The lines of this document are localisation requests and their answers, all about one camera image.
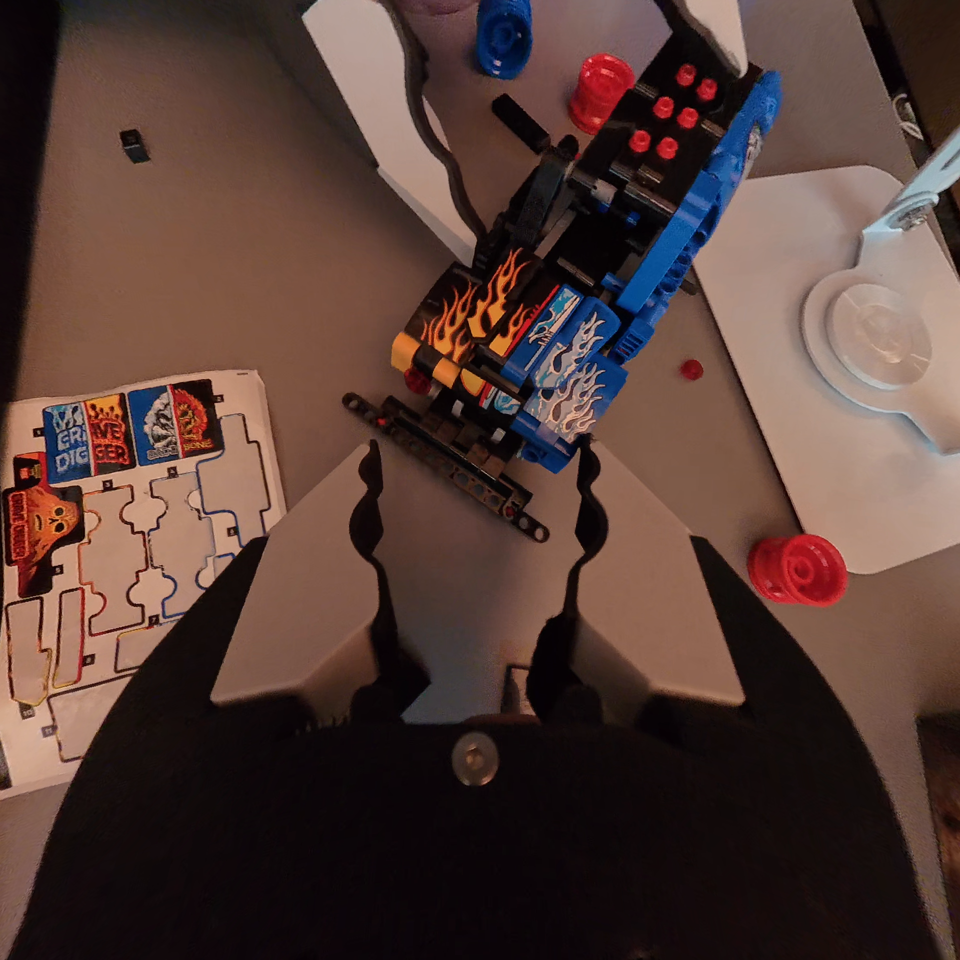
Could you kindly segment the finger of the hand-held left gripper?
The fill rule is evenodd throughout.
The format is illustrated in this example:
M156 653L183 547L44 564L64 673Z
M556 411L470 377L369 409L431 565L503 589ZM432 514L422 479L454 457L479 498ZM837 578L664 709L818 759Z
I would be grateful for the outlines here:
M460 261L486 227L426 101L427 54L394 2L318 1L303 24L380 177Z
M728 78L742 78L749 57L738 1L657 1L672 34Z

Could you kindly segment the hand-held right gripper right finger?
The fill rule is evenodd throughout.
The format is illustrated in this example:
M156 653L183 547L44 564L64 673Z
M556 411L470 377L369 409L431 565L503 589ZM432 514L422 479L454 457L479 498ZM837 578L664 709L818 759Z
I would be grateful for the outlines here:
M542 720L590 689L603 720L634 724L657 698L744 701L688 528L600 443L583 438L559 611L541 629L526 696Z

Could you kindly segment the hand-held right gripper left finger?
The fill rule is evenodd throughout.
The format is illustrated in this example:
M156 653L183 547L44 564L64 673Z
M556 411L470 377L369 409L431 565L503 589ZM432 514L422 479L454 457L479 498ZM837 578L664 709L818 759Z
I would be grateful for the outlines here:
M330 725L348 719L357 690L385 690L399 714L427 690L376 555L382 492L373 439L271 529L213 685L216 705L293 696Z

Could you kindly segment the brick-built toy truck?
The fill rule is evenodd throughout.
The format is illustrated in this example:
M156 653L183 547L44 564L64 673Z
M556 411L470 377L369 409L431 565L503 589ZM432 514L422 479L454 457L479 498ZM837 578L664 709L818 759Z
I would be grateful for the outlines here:
M567 136L397 334L422 411L342 406L536 543L549 529L512 459L561 472L606 414L762 150L778 72L720 78L662 51L584 150Z

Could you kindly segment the red wheel rim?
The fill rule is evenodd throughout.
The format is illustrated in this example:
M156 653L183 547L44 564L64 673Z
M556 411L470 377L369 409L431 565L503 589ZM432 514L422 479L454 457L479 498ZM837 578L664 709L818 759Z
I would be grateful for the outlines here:
M750 548L747 570L755 590L778 604L833 606L848 588L842 554L815 534L758 541Z
M606 52L588 56L568 101L571 122L588 136L595 136L636 78L630 64L618 56Z

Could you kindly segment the blue wheel rim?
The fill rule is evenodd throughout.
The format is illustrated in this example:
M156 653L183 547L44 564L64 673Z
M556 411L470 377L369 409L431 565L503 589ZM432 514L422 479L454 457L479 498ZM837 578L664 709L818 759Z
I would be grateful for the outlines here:
M504 81L517 78L529 62L532 47L530 1L479 2L474 53L487 76Z

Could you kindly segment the small black brick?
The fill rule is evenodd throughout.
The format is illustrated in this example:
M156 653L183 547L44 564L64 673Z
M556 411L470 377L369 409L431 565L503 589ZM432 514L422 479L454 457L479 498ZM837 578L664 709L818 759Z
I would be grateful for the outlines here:
M509 94L495 97L493 115L530 151L540 155L551 146L549 132Z

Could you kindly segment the sticker sheet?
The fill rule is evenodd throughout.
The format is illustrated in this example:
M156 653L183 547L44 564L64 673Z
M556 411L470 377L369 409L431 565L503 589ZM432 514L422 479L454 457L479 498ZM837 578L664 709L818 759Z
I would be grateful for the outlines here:
M14 402L1 488L7 798L72 778L140 666L286 505L251 369Z

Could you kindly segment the clear round disc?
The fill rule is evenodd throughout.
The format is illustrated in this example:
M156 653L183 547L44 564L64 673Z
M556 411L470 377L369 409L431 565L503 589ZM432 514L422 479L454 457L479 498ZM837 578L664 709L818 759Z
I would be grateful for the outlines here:
M933 356L930 330L905 298L859 283L837 295L826 319L833 353L859 381L894 391L918 383Z

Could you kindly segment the black dotted pad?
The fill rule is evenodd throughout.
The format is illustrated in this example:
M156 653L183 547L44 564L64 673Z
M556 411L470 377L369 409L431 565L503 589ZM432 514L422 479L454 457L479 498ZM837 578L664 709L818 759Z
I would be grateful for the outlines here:
M14 398L56 72L56 1L1 3L1 402Z

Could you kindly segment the white stand with base plate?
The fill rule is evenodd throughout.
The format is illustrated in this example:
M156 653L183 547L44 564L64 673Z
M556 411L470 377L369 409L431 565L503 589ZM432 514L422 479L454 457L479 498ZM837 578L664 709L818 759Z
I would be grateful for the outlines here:
M749 179L694 268L802 529L873 574L959 542L959 285L932 228L958 131L906 183L872 166ZM881 390L837 359L838 294L878 284L928 327L926 375Z

